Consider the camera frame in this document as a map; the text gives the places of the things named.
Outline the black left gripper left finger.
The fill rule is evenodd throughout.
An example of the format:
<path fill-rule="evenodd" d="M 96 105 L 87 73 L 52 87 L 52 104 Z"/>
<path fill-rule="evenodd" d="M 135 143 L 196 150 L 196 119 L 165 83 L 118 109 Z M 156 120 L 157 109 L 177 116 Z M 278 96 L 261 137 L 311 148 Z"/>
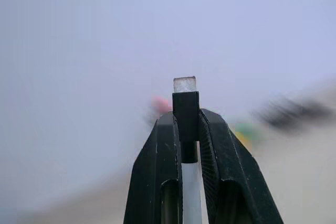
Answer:
<path fill-rule="evenodd" d="M 123 224 L 182 224 L 179 134 L 172 112 L 160 116 L 137 156 Z"/>

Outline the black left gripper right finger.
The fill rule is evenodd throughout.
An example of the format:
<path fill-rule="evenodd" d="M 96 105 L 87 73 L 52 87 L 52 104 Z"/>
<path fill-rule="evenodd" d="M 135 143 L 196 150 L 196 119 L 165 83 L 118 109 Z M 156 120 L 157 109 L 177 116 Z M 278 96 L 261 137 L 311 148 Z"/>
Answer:
<path fill-rule="evenodd" d="M 199 113 L 201 165 L 209 224 L 284 224 L 251 153 L 212 111 Z"/>

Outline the pink marker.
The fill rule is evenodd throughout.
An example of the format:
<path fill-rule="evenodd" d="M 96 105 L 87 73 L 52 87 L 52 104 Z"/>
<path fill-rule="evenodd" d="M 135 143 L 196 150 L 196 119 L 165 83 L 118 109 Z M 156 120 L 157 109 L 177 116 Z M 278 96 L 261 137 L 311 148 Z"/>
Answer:
<path fill-rule="evenodd" d="M 153 110 L 159 115 L 172 111 L 172 106 L 170 105 L 169 101 L 161 97 L 154 97 L 152 99 L 151 106 Z"/>

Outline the green marker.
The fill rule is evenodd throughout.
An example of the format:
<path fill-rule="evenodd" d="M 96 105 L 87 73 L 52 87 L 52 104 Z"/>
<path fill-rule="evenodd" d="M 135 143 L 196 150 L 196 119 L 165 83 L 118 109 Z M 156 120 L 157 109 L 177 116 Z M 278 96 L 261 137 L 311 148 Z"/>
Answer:
<path fill-rule="evenodd" d="M 257 133 L 254 128 L 248 123 L 238 122 L 234 125 L 234 132 L 239 141 L 253 153 L 257 145 Z"/>

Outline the black eyeglasses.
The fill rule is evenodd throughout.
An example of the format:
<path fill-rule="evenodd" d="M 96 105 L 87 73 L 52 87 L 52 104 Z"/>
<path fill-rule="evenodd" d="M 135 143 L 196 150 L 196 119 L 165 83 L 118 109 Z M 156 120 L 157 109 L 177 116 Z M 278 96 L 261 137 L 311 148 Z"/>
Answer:
<path fill-rule="evenodd" d="M 280 131 L 297 129 L 307 122 L 336 119 L 336 111 L 333 108 L 314 100 L 296 102 L 283 99 L 280 103 L 270 102 L 263 109 L 253 112 L 252 115 L 259 122 Z"/>

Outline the white marker with black cap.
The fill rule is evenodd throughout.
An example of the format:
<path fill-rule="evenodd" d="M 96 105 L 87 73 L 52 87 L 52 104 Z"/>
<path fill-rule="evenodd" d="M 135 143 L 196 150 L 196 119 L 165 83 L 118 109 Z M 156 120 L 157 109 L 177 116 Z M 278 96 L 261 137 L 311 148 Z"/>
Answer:
<path fill-rule="evenodd" d="M 202 224 L 201 180 L 198 163 L 199 94 L 196 77 L 173 80 L 173 114 L 181 150 L 183 224 Z"/>

